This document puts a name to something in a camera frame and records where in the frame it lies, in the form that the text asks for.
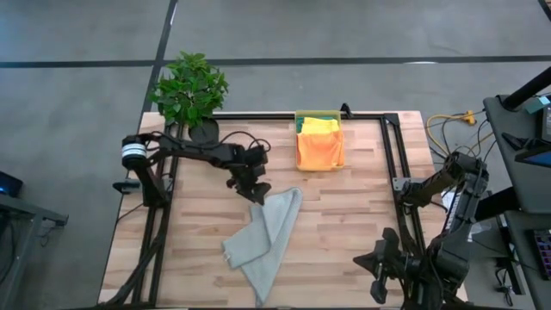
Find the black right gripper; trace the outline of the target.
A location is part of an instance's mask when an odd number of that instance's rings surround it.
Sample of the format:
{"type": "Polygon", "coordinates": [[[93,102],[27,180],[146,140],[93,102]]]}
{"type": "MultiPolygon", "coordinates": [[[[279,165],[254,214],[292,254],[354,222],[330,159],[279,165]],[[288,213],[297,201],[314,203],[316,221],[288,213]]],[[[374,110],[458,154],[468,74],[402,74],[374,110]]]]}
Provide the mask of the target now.
{"type": "Polygon", "coordinates": [[[420,258],[399,248],[399,236],[390,227],[385,227],[382,239],[375,243],[375,252],[353,258],[353,262],[369,272],[381,267],[381,275],[412,282],[419,275],[420,258]]]}

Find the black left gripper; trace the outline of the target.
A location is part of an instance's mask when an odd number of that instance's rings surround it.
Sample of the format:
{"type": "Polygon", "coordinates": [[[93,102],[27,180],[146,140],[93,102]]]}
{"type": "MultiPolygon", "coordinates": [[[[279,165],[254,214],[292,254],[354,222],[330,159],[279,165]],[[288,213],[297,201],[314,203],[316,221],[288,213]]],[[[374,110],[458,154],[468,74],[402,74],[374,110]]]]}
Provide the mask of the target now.
{"type": "Polygon", "coordinates": [[[269,183],[259,183],[258,178],[265,173],[264,164],[229,164],[226,167],[231,177],[226,181],[229,189],[243,191],[243,197],[260,205],[265,203],[265,196],[271,190],[269,183]]]}

